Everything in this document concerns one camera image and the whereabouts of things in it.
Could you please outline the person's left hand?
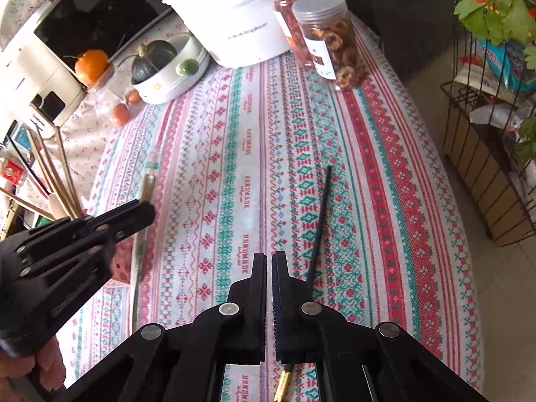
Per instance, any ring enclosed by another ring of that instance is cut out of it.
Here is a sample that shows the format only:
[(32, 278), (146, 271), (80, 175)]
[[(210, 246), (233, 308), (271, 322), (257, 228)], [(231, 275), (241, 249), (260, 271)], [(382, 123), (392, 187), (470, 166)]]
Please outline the person's left hand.
[(10, 357), (1, 351), (1, 401), (24, 400), (10, 381), (28, 375), (35, 366), (39, 368), (39, 382), (45, 390), (56, 390), (65, 383), (66, 369), (56, 336), (30, 357)]

